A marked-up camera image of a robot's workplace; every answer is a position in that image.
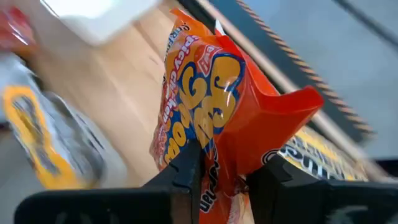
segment yellow packaging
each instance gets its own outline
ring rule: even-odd
[[[345,152],[308,127],[297,132],[278,154],[319,179],[368,180],[365,171]]]

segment gray surface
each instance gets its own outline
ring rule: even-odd
[[[348,2],[398,37],[397,0],[348,0]]]
[[[398,156],[397,53],[331,0],[245,2],[378,132],[366,152]],[[373,4],[378,13],[397,9]],[[396,26],[398,14],[385,20]]]
[[[0,132],[0,149],[0,223],[12,224],[18,204],[44,188],[11,133]]]

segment wooden floor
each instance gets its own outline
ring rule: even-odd
[[[30,14],[41,44],[32,69],[49,90],[103,130],[129,167],[129,186],[146,183],[158,173],[149,146],[160,106],[166,43],[174,24],[169,10],[177,3],[163,2],[96,48],[85,45],[35,3],[28,4],[20,7]]]

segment red packaging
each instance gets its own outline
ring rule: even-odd
[[[35,46],[27,17],[16,7],[0,11],[0,49],[26,56]]]
[[[150,153],[163,169],[190,139],[199,140],[206,152],[200,223],[235,223],[239,175],[260,168],[267,153],[283,146],[323,100],[312,87],[280,96],[228,36],[213,35],[178,9],[172,13],[177,21]]]

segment snack bag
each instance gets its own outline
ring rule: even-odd
[[[189,141],[205,151],[200,223],[235,223],[239,176],[263,165],[321,108],[312,87],[280,96],[251,58],[178,9],[165,56],[158,125],[150,147],[163,169]]]
[[[318,179],[368,181],[357,161],[308,127],[298,131],[278,154]]]
[[[64,99],[41,92],[13,53],[0,53],[0,124],[7,124],[49,190],[122,187],[127,168],[101,130]]]
[[[28,56],[35,46],[27,17],[16,7],[0,11],[0,50]]]

